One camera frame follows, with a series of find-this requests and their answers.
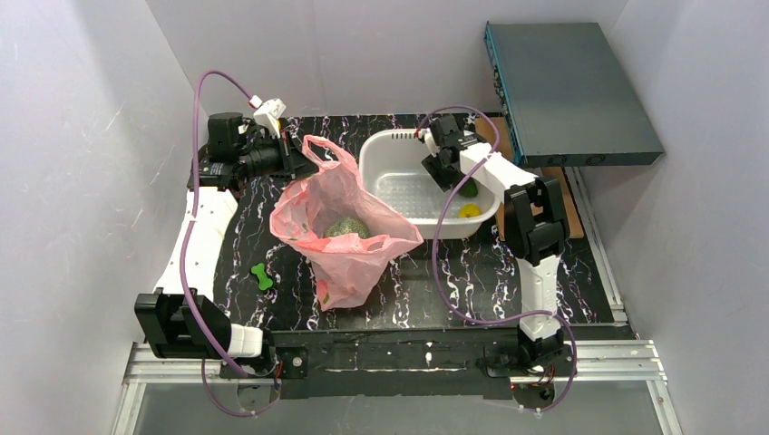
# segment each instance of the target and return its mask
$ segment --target bag handle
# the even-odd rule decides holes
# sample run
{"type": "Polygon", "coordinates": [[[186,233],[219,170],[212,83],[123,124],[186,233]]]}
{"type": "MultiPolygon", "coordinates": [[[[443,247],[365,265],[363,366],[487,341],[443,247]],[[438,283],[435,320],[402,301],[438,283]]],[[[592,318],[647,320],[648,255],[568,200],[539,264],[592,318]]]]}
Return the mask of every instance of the bag handle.
{"type": "Polygon", "coordinates": [[[326,160],[320,159],[315,154],[315,152],[312,151],[312,149],[310,148],[310,143],[313,143],[320,148],[332,150],[334,154],[336,154],[336,158],[339,160],[339,163],[345,168],[347,168],[350,172],[355,173],[355,177],[358,180],[358,184],[363,182],[360,177],[360,170],[358,170],[358,164],[355,161],[355,157],[353,157],[352,154],[345,151],[342,147],[340,147],[339,145],[336,145],[331,140],[322,138],[320,136],[312,136],[310,134],[306,134],[305,138],[302,140],[302,154],[307,156],[308,159],[312,160],[313,163],[317,164],[318,167],[321,167],[322,165],[328,162],[326,160]]]}

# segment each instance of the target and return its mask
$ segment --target marble pattern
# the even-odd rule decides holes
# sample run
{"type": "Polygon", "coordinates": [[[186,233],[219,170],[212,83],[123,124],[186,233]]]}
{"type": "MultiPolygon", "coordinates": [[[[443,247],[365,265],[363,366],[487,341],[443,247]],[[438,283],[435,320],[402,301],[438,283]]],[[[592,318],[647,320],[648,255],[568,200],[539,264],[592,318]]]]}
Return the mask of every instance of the marble pattern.
{"type": "MultiPolygon", "coordinates": [[[[457,115],[472,128],[473,116],[457,115]]],[[[358,155],[372,134],[413,128],[417,115],[294,118],[304,134],[325,136],[358,155]]],[[[318,154],[332,159],[330,151],[318,154]]],[[[269,214],[285,182],[255,179],[238,205],[222,246],[214,299],[238,324],[271,330],[363,330],[450,328],[463,326],[441,301],[430,267],[430,245],[424,243],[396,258],[363,306],[321,312],[307,260],[274,238],[269,214]],[[275,281],[266,293],[249,269],[264,262],[275,281]]],[[[494,220],[472,237],[442,241],[438,257],[441,279],[452,302],[471,317],[498,319],[518,313],[521,292],[515,259],[501,242],[494,220]]],[[[573,324],[613,322],[587,239],[571,239],[559,269],[560,312],[573,324]]]]}

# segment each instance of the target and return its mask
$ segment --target dark gray box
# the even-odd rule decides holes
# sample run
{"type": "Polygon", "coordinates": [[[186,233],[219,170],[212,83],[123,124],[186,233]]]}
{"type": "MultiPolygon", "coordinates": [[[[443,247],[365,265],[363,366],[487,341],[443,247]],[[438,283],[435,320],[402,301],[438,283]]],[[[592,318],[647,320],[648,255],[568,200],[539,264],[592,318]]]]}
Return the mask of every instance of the dark gray box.
{"type": "Polygon", "coordinates": [[[487,24],[522,167],[649,165],[662,144],[598,24],[487,24]]]}

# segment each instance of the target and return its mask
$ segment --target white plastic bin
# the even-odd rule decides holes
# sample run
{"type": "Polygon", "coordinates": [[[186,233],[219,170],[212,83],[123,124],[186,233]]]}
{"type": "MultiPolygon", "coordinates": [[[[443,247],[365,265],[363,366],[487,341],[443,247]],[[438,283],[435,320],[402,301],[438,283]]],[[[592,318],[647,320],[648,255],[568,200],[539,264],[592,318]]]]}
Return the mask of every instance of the white plastic bin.
{"type": "MultiPolygon", "coordinates": [[[[360,152],[360,170],[365,189],[403,213],[432,239],[435,225],[450,192],[443,192],[422,166],[427,147],[414,139],[415,129],[384,130],[369,138],[360,152]]],[[[441,227],[440,238],[465,238],[475,234],[481,223],[494,216],[500,201],[478,185],[478,196],[457,195],[441,227]],[[481,210],[477,217],[459,217],[463,206],[473,203],[481,210]]]]}

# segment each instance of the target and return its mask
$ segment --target gray panel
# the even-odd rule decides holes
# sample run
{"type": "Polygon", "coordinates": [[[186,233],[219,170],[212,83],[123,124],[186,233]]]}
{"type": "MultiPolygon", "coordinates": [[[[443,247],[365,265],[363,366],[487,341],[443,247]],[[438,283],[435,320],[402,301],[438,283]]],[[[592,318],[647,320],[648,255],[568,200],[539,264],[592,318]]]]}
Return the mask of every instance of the gray panel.
{"type": "MultiPolygon", "coordinates": [[[[238,409],[234,386],[213,388],[225,405],[238,409]]],[[[267,404],[264,387],[241,394],[250,409],[267,404]]],[[[541,420],[530,412],[519,412],[514,401],[472,396],[281,401],[256,420],[238,419],[214,408],[200,385],[149,384],[134,433],[642,435],[661,430],[645,382],[577,382],[569,397],[541,420]]]]}
{"type": "MultiPolygon", "coordinates": [[[[497,111],[483,27],[595,21],[627,0],[148,0],[191,82],[219,68],[290,115],[414,113],[449,104],[497,111]]],[[[246,111],[213,83],[209,112],[246,111]]]]}
{"type": "Polygon", "coordinates": [[[0,433],[111,427],[185,206],[190,84],[143,2],[0,7],[0,433]]]}
{"type": "Polygon", "coordinates": [[[492,25],[498,65],[526,160],[634,164],[663,152],[597,24],[492,25]]]}
{"type": "Polygon", "coordinates": [[[666,155],[585,179],[684,433],[769,425],[768,24],[766,2],[633,1],[609,38],[666,155]]]}

